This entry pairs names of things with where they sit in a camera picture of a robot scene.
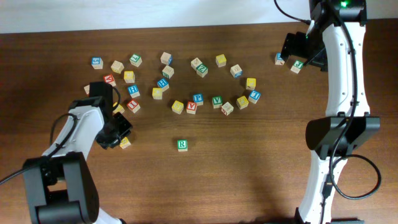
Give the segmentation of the green R block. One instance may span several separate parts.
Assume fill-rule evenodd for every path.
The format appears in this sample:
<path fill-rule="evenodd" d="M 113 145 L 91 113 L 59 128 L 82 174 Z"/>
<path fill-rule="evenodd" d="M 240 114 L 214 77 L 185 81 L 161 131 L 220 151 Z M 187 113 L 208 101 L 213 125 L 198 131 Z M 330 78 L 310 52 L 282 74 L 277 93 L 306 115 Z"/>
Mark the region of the green R block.
<path fill-rule="evenodd" d="M 177 150 L 178 152 L 186 152 L 188 151 L 188 144 L 186 139 L 179 139 L 177 141 Z"/>

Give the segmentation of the yellow S block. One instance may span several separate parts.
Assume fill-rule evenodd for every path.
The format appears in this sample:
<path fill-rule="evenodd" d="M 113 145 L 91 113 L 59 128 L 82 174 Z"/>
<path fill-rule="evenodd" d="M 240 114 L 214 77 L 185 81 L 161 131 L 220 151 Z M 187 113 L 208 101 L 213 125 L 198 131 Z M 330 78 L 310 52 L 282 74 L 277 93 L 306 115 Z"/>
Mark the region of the yellow S block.
<path fill-rule="evenodd" d="M 181 114 L 184 109 L 184 104 L 178 100 L 175 100 L 172 105 L 172 111 L 177 114 Z"/>

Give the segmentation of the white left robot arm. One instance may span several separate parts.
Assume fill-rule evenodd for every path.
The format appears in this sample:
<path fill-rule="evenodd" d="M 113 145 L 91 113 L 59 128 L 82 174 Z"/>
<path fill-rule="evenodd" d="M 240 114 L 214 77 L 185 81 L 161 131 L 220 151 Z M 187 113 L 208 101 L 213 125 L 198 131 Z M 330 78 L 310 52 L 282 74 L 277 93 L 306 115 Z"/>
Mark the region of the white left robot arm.
<path fill-rule="evenodd" d="M 132 124 L 115 113 L 117 89 L 91 82 L 87 98 L 75 100 L 67 122 L 40 156 L 22 166 L 32 223 L 124 223 L 100 207 L 98 191 L 86 163 L 93 143 L 114 148 L 131 133 Z"/>

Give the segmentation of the red A block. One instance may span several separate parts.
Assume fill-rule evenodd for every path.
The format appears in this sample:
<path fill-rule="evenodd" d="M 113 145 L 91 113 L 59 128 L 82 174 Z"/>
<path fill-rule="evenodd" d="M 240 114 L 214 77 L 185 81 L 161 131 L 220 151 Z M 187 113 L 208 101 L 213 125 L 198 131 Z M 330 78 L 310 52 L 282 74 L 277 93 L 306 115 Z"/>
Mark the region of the red A block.
<path fill-rule="evenodd" d="M 196 114 L 198 105 L 195 102 L 188 101 L 186 111 L 188 114 Z"/>

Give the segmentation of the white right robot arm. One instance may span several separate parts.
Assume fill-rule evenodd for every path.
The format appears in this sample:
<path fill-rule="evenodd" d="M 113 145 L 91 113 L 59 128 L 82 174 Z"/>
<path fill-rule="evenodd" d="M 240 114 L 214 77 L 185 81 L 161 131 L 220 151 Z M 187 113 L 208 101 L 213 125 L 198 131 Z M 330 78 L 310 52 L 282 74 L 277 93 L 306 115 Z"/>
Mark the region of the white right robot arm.
<path fill-rule="evenodd" d="M 349 196 L 338 187 L 338 179 L 353 151 L 379 131 L 381 119 L 371 116 L 363 78 L 363 40 L 366 33 L 365 0 L 310 1 L 306 33 L 288 33 L 275 62 L 290 56 L 304 58 L 291 70 L 307 65 L 328 74 L 328 102 L 325 117 L 311 120 L 305 139 L 311 153 L 310 174 L 304 198 L 295 210 L 293 223 L 333 223 L 331 207 L 335 194 L 361 200 L 381 186 L 381 172 L 375 163 L 364 160 L 376 171 L 377 182 L 368 193 Z"/>

